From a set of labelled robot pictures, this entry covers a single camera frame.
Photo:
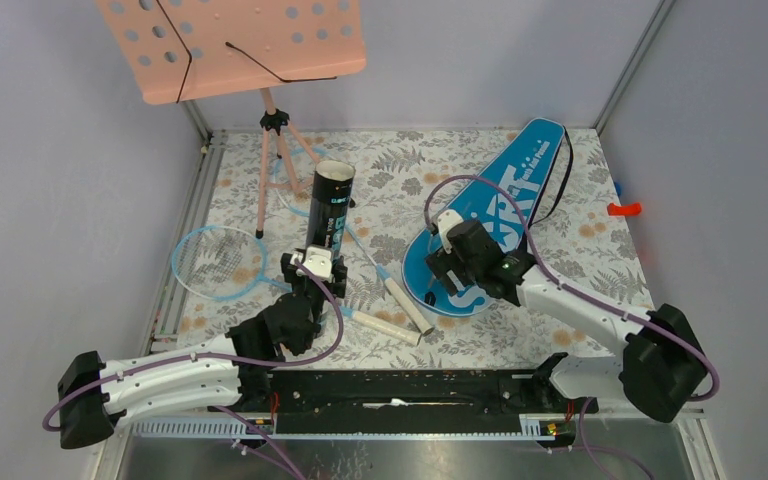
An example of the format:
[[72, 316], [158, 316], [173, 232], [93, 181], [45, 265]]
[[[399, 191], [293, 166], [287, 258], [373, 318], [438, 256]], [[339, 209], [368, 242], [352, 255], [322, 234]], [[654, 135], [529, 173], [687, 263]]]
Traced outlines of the black shuttlecock tube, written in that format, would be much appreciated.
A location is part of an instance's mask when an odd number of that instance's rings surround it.
[[307, 227], [307, 245], [340, 255], [355, 177], [353, 166], [321, 160], [315, 167]]

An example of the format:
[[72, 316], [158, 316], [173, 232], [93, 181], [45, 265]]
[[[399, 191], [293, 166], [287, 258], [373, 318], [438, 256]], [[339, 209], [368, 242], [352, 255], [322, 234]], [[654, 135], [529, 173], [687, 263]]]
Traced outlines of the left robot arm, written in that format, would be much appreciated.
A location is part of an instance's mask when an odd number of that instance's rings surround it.
[[119, 427], [177, 411], [240, 404], [256, 411], [269, 401], [268, 373], [303, 366], [322, 329], [322, 311], [334, 312], [346, 290], [341, 255], [316, 245], [286, 253], [281, 271], [291, 290], [254, 317], [190, 347], [124, 360], [96, 351], [73, 358], [57, 383], [57, 403], [42, 427], [59, 436], [64, 450], [100, 443]]

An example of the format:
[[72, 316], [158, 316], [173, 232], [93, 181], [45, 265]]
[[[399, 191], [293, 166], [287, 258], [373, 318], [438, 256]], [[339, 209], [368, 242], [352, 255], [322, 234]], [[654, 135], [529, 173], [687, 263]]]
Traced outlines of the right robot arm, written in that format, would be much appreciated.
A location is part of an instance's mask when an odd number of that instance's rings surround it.
[[552, 367], [533, 386], [539, 407], [557, 412], [573, 397], [618, 398], [669, 423], [686, 403], [719, 392], [719, 373], [679, 309], [634, 306], [562, 277], [540, 258], [521, 205], [507, 189], [485, 184], [494, 191], [494, 205], [512, 215], [510, 231], [521, 237], [505, 251], [470, 209], [449, 203], [434, 214], [426, 203], [425, 228], [432, 237], [426, 267], [436, 297], [432, 310], [471, 316], [498, 300], [554, 317], [610, 353], [588, 360], [568, 357]]

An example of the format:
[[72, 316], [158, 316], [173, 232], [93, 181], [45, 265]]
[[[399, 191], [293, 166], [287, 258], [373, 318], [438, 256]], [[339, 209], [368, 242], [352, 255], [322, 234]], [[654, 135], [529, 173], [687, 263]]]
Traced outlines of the blue racket cover bag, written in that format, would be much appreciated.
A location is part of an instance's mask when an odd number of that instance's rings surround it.
[[[553, 120], [530, 121], [478, 176], [505, 189], [527, 219], [533, 216], [565, 138], [565, 127]], [[494, 188], [469, 182], [445, 207], [465, 220], [477, 219], [504, 251], [518, 246], [523, 226], [513, 207]], [[437, 235], [422, 229], [411, 241], [403, 259], [402, 280], [407, 294], [419, 306], [447, 317], [470, 317], [488, 308], [493, 300], [470, 286], [450, 296], [433, 277], [425, 257], [442, 246]]]

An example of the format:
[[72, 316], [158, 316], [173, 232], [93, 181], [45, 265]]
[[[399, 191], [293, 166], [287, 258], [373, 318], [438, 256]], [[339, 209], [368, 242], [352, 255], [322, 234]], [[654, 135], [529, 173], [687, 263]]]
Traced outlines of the blue racket left side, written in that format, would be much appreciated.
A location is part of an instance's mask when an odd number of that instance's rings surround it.
[[308, 278], [289, 283], [269, 278], [269, 255], [262, 240], [228, 226], [206, 226], [182, 238], [173, 251], [171, 270], [188, 292], [178, 326], [177, 345], [193, 346], [227, 332], [285, 294], [310, 293], [321, 308], [325, 297]]

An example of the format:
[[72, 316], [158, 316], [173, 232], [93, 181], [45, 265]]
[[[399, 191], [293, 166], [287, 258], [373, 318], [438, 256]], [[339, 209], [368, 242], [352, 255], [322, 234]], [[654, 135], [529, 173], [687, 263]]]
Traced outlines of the pink music stand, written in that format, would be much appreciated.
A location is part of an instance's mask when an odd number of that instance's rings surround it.
[[285, 162], [283, 187], [304, 184], [285, 136], [301, 136], [280, 110], [276, 86], [335, 80], [367, 65], [356, 1], [140, 1], [96, 4], [144, 102], [162, 105], [245, 91], [260, 93], [261, 166], [270, 148]]

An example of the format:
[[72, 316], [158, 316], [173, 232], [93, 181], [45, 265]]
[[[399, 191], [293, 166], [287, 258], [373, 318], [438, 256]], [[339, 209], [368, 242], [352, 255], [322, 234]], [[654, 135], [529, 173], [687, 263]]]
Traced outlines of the black front rail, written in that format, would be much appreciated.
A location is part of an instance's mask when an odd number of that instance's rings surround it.
[[584, 405], [525, 370], [274, 370], [231, 406], [279, 434], [514, 434], [523, 415], [571, 421]]

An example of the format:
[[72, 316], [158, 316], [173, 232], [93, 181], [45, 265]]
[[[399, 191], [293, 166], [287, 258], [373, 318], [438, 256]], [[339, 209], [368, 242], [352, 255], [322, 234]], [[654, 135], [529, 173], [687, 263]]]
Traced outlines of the red clip on wall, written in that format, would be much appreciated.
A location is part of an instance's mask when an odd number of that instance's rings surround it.
[[643, 206], [639, 202], [630, 204], [610, 203], [606, 208], [607, 214], [614, 217], [634, 217], [643, 211]]

